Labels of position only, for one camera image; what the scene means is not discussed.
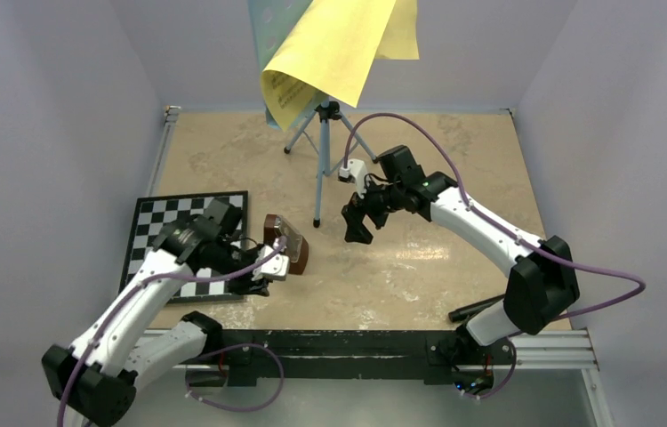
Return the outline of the clear plastic metronome cover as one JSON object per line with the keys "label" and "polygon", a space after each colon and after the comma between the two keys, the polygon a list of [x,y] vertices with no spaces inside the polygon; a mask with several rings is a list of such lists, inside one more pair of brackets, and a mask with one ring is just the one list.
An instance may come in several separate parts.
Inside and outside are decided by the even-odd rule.
{"label": "clear plastic metronome cover", "polygon": [[294,265],[305,264],[309,259],[309,244],[302,233],[282,215],[277,215],[274,230],[280,237],[285,238],[285,254]]}

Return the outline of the brown wooden metronome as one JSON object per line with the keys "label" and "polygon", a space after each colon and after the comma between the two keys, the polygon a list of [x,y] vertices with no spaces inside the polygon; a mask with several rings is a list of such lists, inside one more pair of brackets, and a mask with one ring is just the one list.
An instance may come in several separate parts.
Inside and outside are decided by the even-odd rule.
{"label": "brown wooden metronome", "polygon": [[271,245],[279,238],[285,239],[282,254],[289,258],[289,273],[303,275],[309,262],[308,240],[284,216],[268,213],[263,223],[263,243]]}

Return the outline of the yellow sheet music paper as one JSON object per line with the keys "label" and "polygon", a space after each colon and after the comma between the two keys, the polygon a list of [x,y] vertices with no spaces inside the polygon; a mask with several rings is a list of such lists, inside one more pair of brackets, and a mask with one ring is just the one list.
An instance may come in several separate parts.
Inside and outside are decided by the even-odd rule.
{"label": "yellow sheet music paper", "polygon": [[355,107],[376,60],[418,60],[415,1],[250,1],[269,125],[287,130],[327,97]]}

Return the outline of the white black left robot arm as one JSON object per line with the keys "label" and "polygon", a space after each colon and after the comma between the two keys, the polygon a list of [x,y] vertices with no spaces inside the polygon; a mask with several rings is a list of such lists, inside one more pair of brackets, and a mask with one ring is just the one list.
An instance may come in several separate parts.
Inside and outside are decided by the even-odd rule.
{"label": "white black left robot arm", "polygon": [[137,344],[158,312],[184,285],[234,284],[238,294],[268,295],[269,282],[288,272],[287,239],[242,250],[233,244],[241,208],[212,200],[202,213],[163,225],[141,266],[103,314],[71,344],[53,345],[41,364],[60,406],[59,426],[112,426],[131,407],[138,391],[183,361],[209,364],[244,349],[228,345],[222,325],[198,312],[143,346]]}

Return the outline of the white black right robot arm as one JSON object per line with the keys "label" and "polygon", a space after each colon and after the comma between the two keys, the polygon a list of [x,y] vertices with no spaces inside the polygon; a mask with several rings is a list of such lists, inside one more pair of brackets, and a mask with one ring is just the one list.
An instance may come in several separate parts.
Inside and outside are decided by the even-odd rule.
{"label": "white black right robot arm", "polygon": [[568,243],[561,238],[543,240],[518,230],[471,197],[462,197],[456,180],[442,172],[427,175],[404,145],[389,149],[377,159],[385,175],[378,183],[366,163],[350,159],[338,172],[340,181],[356,190],[342,208],[345,241],[369,245],[372,233],[390,214],[404,210],[418,214],[453,232],[489,259],[507,278],[503,298],[470,316],[458,328],[455,348],[469,362],[485,356],[491,344],[515,333],[537,334],[580,297]]}

